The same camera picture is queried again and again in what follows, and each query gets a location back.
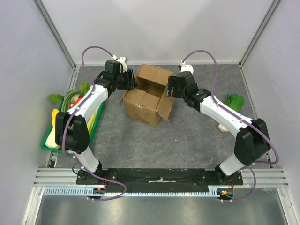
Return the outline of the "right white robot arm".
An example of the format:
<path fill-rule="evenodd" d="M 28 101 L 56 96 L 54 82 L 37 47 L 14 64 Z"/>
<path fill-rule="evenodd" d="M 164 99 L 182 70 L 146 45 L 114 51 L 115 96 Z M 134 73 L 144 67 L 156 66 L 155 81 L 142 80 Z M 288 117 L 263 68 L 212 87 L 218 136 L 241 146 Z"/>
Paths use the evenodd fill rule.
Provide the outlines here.
<path fill-rule="evenodd" d="M 191 72 L 170 76 L 166 95 L 182 98 L 189 107 L 222 124 L 235 137 L 233 154 L 215 168 L 217 183 L 226 184 L 233 173 L 253 164 L 270 150 L 267 126 L 262 119 L 252 120 L 237 114 L 218 101 L 210 91 L 198 88 Z"/>

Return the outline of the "brown cardboard express box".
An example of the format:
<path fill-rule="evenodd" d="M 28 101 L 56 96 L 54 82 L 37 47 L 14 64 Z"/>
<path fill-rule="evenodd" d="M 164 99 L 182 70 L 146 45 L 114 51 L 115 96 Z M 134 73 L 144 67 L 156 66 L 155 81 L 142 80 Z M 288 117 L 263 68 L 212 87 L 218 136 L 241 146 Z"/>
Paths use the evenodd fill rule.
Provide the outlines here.
<path fill-rule="evenodd" d="M 175 98 L 168 97 L 168 78 L 173 72 L 143 64 L 135 76 L 137 88 L 125 91 L 122 101 L 128 117 L 156 127 L 160 119 L 168 119 Z"/>

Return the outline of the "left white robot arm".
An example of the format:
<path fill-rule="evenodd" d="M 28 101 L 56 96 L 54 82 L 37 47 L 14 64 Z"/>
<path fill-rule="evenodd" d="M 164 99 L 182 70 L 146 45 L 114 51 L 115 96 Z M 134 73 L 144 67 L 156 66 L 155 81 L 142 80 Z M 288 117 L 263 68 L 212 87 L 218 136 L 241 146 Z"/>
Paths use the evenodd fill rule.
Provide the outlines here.
<path fill-rule="evenodd" d="M 83 98 L 66 112 L 58 112 L 55 119 L 55 142 L 62 149 L 74 154 L 87 172 L 87 180 L 99 184 L 103 179 L 101 163 L 90 147 L 87 122 L 96 109 L 116 90 L 137 87 L 133 70 L 127 67 L 128 59 L 108 60 L 105 69 L 92 83 Z"/>

